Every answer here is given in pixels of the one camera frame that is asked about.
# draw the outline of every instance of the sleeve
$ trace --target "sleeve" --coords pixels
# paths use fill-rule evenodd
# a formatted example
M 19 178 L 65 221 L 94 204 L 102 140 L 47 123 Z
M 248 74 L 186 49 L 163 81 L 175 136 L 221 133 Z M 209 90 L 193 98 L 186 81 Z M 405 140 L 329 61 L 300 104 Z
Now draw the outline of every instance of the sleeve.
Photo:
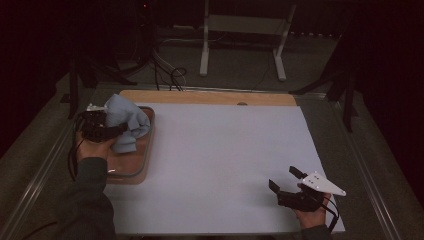
M 302 229 L 303 240 L 331 240 L 330 231 L 326 225 L 319 225 L 312 228 Z
M 107 162 L 86 158 L 78 164 L 76 181 L 55 208 L 58 229 L 54 239 L 116 239 L 113 206 L 103 193 Z

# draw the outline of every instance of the crumpled cloth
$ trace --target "crumpled cloth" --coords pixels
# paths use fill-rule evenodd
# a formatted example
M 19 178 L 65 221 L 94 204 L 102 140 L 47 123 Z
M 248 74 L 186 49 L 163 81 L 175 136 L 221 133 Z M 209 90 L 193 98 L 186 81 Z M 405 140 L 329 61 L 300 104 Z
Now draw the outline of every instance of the crumpled cloth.
M 136 140 L 150 130 L 150 120 L 147 115 L 133 102 L 114 94 L 105 104 L 107 108 L 106 126 L 115 127 L 122 123 L 128 124 L 128 131 L 117 138 L 112 145 L 116 153 L 136 151 Z

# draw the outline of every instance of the wooden edge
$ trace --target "wooden edge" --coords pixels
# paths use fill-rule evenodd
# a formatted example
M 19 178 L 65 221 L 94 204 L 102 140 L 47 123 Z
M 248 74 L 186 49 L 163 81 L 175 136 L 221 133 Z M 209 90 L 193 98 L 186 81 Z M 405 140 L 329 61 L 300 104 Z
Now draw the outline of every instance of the wooden edge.
M 276 93 L 123 90 L 120 95 L 136 103 L 297 106 L 292 95 Z

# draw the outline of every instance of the hand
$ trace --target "hand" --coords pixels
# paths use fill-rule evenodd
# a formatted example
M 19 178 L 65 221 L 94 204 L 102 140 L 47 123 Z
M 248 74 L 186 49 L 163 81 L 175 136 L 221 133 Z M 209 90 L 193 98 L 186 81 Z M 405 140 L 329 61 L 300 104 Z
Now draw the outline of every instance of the hand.
M 88 157 L 100 157 L 107 159 L 110 147 L 116 142 L 116 138 L 109 139 L 105 142 L 92 142 L 82 137 L 82 132 L 77 132 L 76 145 L 79 146 L 77 149 L 77 161 L 80 162 L 84 158 Z
M 330 197 L 330 193 L 325 193 L 324 201 L 322 204 L 327 206 L 329 202 L 328 199 L 330 199 Z M 299 219 L 301 229 L 316 227 L 325 224 L 325 214 L 327 213 L 327 211 L 322 207 L 320 207 L 315 212 L 302 212 L 295 209 L 293 209 L 293 211 L 296 214 L 297 219 Z

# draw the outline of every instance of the white paper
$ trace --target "white paper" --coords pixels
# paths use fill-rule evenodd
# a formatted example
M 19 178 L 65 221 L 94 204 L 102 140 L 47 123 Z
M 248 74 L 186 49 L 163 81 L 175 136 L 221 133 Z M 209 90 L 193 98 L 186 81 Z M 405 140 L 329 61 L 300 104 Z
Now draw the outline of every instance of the white paper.
M 304 116 L 292 106 L 157 104 L 147 177 L 108 185 L 119 234 L 299 231 L 268 188 L 298 192 L 289 167 L 325 176 Z M 327 225 L 332 218 L 327 214 Z M 339 219 L 334 231 L 344 231 Z

